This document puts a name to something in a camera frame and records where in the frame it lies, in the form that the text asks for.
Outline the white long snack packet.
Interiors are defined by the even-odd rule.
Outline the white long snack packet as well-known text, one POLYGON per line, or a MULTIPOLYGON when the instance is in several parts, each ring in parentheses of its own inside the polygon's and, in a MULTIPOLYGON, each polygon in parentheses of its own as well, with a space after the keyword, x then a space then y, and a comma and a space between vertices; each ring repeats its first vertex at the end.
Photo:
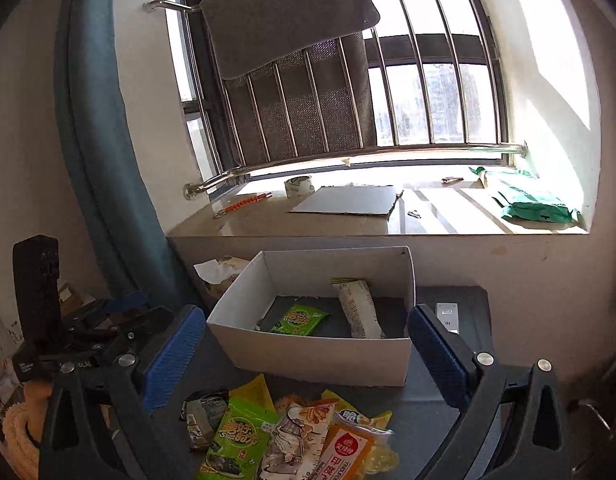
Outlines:
POLYGON ((370 288, 365 280, 332 278, 340 305, 349 323, 352 338, 383 339, 370 288))

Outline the grey flat board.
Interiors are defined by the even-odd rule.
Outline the grey flat board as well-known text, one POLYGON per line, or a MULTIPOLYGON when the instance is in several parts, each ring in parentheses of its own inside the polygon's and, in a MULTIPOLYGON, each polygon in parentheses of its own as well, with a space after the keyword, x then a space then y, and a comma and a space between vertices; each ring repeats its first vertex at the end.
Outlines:
POLYGON ((322 186, 294 206, 291 212, 387 217, 399 197, 393 186, 322 186))

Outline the tape roll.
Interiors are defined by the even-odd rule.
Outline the tape roll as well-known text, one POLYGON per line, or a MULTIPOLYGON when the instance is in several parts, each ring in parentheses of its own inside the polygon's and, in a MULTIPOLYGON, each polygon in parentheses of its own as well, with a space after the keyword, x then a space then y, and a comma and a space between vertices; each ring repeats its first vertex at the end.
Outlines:
POLYGON ((310 195, 314 192, 314 185, 309 176, 296 176, 284 182, 287 198, 310 195))

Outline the orange red label packet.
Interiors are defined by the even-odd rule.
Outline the orange red label packet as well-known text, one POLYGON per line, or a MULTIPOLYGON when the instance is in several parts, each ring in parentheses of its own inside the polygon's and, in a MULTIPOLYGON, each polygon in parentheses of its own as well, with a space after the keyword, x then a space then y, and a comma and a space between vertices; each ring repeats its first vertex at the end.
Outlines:
POLYGON ((334 425, 328 432, 319 463, 312 478, 316 480, 347 480, 355 477, 374 439, 360 430, 334 425))

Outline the yellow potato chip bag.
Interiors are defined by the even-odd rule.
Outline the yellow potato chip bag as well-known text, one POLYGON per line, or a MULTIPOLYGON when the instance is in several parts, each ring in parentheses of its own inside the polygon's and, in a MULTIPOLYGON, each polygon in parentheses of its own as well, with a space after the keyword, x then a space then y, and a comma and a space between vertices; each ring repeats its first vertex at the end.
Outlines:
POLYGON ((355 428, 361 428, 364 434, 370 434, 373 445, 364 462, 354 474, 354 479, 365 479, 374 474, 384 474, 397 468, 398 454, 390 447, 389 441, 393 431, 388 424, 393 417, 392 411, 385 411, 374 417, 363 415, 352 404, 330 389, 321 393, 322 400, 335 400, 334 424, 342 422, 355 428))

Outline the green plastic bag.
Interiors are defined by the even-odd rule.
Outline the green plastic bag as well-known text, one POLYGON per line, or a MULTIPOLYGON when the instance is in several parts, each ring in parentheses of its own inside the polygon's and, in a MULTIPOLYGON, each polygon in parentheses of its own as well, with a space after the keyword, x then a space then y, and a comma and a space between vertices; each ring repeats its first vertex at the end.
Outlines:
POLYGON ((508 167, 471 167, 506 220, 554 224, 579 223, 579 211, 568 206, 528 171, 508 167))

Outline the dark seaweed packet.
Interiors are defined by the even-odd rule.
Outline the dark seaweed packet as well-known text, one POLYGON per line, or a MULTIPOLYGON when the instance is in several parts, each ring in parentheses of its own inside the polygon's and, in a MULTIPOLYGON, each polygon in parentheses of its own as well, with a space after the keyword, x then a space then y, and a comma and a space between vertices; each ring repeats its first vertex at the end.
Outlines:
POLYGON ((186 424, 190 452, 210 447, 228 403, 226 388, 197 390, 182 402, 179 419, 186 424))

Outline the large green seaweed packet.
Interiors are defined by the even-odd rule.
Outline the large green seaweed packet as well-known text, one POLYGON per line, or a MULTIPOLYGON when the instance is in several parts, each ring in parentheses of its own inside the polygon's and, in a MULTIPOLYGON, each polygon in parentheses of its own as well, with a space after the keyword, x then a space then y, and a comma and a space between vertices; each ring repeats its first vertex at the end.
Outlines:
POLYGON ((240 398, 231 398, 197 479, 257 479, 280 415, 240 398))

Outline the grey hanging mat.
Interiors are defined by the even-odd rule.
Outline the grey hanging mat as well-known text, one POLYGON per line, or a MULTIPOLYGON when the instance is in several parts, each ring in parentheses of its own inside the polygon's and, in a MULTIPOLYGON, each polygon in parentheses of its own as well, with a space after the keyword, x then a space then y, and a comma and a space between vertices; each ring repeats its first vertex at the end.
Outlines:
POLYGON ((381 19, 372 0, 203 0, 201 10, 224 80, 381 19))

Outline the small green snack packet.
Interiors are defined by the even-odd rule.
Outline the small green snack packet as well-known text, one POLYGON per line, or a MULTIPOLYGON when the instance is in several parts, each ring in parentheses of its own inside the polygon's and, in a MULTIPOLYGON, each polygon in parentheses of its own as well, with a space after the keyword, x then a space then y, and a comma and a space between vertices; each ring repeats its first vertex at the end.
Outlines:
POLYGON ((272 326, 271 333, 290 336, 310 336, 329 313, 314 307, 294 304, 272 326))

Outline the white cardboard box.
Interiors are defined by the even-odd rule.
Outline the white cardboard box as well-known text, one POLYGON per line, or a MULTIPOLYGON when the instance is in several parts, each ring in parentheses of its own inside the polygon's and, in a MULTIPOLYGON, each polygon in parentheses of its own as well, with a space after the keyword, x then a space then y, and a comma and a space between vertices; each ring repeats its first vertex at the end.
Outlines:
POLYGON ((360 387, 401 387, 415 300, 408 248, 258 252, 207 324, 242 370, 360 387))

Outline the yellow snack packet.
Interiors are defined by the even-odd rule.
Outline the yellow snack packet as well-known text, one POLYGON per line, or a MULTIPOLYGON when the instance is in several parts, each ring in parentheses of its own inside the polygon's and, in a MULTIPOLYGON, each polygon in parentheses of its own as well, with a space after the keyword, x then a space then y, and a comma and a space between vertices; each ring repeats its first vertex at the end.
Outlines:
POLYGON ((259 374, 247 384, 230 390, 229 398, 241 399, 268 411, 276 410, 264 374, 259 374))

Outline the teal curtain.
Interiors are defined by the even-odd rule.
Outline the teal curtain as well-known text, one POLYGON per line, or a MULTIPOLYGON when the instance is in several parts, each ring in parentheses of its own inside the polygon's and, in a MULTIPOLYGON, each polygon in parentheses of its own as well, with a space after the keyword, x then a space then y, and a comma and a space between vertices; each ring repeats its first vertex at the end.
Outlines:
POLYGON ((159 225, 131 142, 113 0, 62 0, 53 88, 65 166, 110 293, 178 310, 203 299, 159 225))

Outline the coconut picture snack packet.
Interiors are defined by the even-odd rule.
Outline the coconut picture snack packet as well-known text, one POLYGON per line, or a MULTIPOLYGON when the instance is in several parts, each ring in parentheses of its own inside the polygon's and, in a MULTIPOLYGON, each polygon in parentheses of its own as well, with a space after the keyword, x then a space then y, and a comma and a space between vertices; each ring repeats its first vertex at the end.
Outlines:
POLYGON ((306 480, 316 470, 333 415, 335 400, 290 402, 271 431, 260 462, 259 479, 306 480))

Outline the steel window guard rail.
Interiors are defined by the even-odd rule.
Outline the steel window guard rail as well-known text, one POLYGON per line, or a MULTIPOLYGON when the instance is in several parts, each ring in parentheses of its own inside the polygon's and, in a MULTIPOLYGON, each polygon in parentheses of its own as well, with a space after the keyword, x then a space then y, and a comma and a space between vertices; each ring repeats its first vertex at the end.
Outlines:
POLYGON ((503 75, 482 0, 372 0, 375 26, 314 44, 236 79, 220 77, 201 2, 152 0, 174 14, 212 173, 187 200, 259 170, 388 153, 525 155, 508 130, 503 75))

